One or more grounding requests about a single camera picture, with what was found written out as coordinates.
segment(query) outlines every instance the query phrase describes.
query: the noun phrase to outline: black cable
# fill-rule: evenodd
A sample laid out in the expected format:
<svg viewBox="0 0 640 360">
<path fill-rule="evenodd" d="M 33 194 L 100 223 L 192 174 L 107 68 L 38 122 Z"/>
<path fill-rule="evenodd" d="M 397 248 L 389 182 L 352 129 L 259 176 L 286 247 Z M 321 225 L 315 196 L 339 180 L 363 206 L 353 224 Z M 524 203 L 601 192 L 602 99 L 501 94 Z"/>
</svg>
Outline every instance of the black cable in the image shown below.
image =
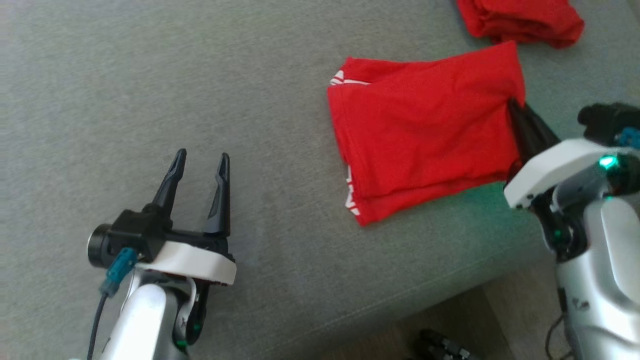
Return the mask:
<svg viewBox="0 0 640 360">
<path fill-rule="evenodd" d="M 554 321 L 553 324 L 551 324 L 551 327 L 549 328 L 549 331 L 547 331 L 547 338 L 545 339 L 545 353 L 547 354 L 547 358 L 549 360 L 566 360 L 569 357 L 573 356 L 573 352 L 569 351 L 568 353 L 566 353 L 565 355 L 562 355 L 559 358 L 554 358 L 551 355 L 551 351 L 549 351 L 549 343 L 551 342 L 551 335 L 553 334 L 553 331 L 556 329 L 556 327 L 558 325 L 560 325 L 560 323 L 564 320 L 564 314 L 560 315 L 558 317 L 558 319 L 556 319 Z"/>
<path fill-rule="evenodd" d="M 95 337 L 98 335 L 98 323 L 100 322 L 100 315 L 102 315 L 102 308 L 104 308 L 104 303 L 107 301 L 107 297 L 109 294 L 102 293 L 102 297 L 100 298 L 100 302 L 98 303 L 98 309 L 95 311 L 95 318 L 93 318 L 93 327 L 91 329 L 91 338 L 89 339 L 89 351 L 86 354 L 86 360 L 92 360 L 93 358 L 93 348 L 95 347 Z"/>
</svg>

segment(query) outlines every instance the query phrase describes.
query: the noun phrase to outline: gray cushion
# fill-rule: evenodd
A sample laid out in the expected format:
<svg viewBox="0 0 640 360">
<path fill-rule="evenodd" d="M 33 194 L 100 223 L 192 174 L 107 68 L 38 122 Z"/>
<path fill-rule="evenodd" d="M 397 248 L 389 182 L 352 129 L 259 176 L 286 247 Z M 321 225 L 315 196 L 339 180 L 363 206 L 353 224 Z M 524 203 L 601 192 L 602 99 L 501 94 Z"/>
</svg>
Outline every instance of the gray cushion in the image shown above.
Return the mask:
<svg viewBox="0 0 640 360">
<path fill-rule="evenodd" d="M 580 135 L 587 104 L 640 102 L 628 4 L 575 5 L 576 46 L 519 47 L 528 101 L 560 137 Z M 453 1 L 37 0 L 13 2 L 7 19 L 10 359 L 84 356 L 104 277 L 85 241 L 148 202 L 180 147 L 179 229 L 203 225 L 220 153 L 231 156 L 237 281 L 211 295 L 196 359 L 310 358 L 545 252 L 501 184 L 365 229 L 344 207 L 330 78 L 347 56 L 435 60 L 489 45 Z"/>
</svg>

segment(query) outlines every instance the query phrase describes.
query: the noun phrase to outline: red cloth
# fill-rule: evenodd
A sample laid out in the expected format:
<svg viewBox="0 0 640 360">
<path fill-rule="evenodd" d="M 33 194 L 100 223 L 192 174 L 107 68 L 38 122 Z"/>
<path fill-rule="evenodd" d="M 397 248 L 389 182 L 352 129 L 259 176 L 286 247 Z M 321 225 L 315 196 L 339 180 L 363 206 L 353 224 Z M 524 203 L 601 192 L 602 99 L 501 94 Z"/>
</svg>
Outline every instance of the red cloth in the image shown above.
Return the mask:
<svg viewBox="0 0 640 360">
<path fill-rule="evenodd" d="M 348 58 L 328 89 L 347 207 L 360 225 L 506 179 L 518 159 L 507 100 L 524 104 L 516 44 L 431 62 Z"/>
<path fill-rule="evenodd" d="M 567 0 L 458 0 L 458 8 L 471 35 L 494 43 L 544 41 L 561 49 L 584 29 Z"/>
</svg>

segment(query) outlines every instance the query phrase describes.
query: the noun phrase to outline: white print on red fabric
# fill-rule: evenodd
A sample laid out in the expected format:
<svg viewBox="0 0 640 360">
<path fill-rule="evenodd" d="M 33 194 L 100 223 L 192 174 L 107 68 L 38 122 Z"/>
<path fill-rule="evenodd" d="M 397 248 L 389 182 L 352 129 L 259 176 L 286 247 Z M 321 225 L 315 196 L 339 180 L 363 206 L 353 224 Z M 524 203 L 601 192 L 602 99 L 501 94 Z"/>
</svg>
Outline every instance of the white print on red fabric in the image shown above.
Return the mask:
<svg viewBox="0 0 640 360">
<path fill-rule="evenodd" d="M 369 85 L 371 83 L 368 83 L 366 81 L 360 81 L 360 80 L 345 79 L 344 78 L 344 71 L 340 70 L 333 76 L 333 79 L 331 79 L 331 81 L 329 81 L 329 84 L 331 86 L 333 86 L 333 85 L 341 85 L 341 84 Z"/>
<path fill-rule="evenodd" d="M 349 195 L 347 195 L 347 202 L 344 204 L 351 212 L 358 216 L 360 210 L 358 210 L 355 201 L 353 201 L 353 181 L 351 180 L 351 167 L 347 167 L 349 170 L 349 177 L 347 178 L 347 184 L 349 185 Z"/>
</svg>

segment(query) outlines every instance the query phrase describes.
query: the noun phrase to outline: robotic arm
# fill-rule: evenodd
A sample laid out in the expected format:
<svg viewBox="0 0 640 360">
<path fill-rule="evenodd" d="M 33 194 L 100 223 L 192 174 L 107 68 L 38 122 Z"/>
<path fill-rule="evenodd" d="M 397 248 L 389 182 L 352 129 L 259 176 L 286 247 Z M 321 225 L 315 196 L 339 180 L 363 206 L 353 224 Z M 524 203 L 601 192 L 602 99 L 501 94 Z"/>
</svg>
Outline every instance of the robotic arm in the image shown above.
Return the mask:
<svg viewBox="0 0 640 360">
<path fill-rule="evenodd" d="M 113 224 L 98 226 L 89 237 L 89 262 L 109 268 L 108 279 L 118 272 L 113 267 L 126 254 L 131 256 L 129 263 L 135 263 L 120 317 L 102 351 L 103 360 L 187 360 L 187 347 L 202 330 L 209 286 L 234 283 L 236 264 L 227 246 L 229 156 L 222 154 L 220 159 L 218 187 L 202 233 L 174 230 L 171 220 L 186 156 L 186 150 L 178 151 L 154 200 L 142 211 L 124 210 Z M 106 291 L 101 304 L 116 290 L 117 285 Z"/>
<path fill-rule="evenodd" d="M 640 220 L 624 196 L 640 190 L 640 110 L 584 108 L 585 138 L 562 142 L 528 106 L 509 111 L 522 168 L 504 196 L 538 217 L 556 255 L 573 356 L 639 359 Z"/>
</svg>

